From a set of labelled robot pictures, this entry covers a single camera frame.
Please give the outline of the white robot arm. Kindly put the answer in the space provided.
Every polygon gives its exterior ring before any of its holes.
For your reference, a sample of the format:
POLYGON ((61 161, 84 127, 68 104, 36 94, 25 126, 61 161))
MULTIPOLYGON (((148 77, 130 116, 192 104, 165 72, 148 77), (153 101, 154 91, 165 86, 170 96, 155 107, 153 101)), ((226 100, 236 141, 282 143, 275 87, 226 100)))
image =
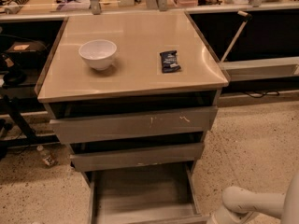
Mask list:
POLYGON ((299 224, 299 173, 285 193, 258 193, 240 187, 226 188, 221 206, 206 224, 247 224, 264 214, 280 220, 280 224, 299 224))

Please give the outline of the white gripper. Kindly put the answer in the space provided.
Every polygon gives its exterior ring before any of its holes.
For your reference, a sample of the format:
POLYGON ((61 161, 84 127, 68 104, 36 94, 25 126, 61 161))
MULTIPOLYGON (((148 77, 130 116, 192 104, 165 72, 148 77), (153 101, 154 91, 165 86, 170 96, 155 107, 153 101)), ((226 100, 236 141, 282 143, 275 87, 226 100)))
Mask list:
POLYGON ((257 213, 237 213, 221 205, 206 221, 206 224, 247 224, 258 216, 257 213))

